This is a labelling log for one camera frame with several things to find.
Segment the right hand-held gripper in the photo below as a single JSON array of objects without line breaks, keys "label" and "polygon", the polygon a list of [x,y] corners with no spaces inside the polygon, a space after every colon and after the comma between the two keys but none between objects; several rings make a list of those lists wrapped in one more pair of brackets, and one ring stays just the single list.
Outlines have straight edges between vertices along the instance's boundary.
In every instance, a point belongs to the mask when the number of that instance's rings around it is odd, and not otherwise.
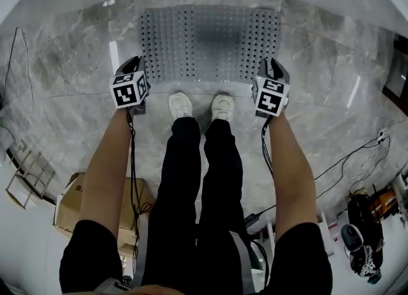
[{"label": "right hand-held gripper", "polygon": [[252,85],[257,117],[278,117],[289,102],[290,75],[274,58],[261,59]]}]

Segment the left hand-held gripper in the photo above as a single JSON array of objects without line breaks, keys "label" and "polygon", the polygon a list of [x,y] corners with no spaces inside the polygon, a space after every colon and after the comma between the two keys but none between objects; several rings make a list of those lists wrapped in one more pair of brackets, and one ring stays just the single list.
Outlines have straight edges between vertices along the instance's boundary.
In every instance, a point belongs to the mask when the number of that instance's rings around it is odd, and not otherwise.
[{"label": "left hand-held gripper", "polygon": [[115,108],[132,110],[134,115],[145,115],[145,98],[149,95],[149,90],[143,56],[127,60],[110,79],[110,92]]}]

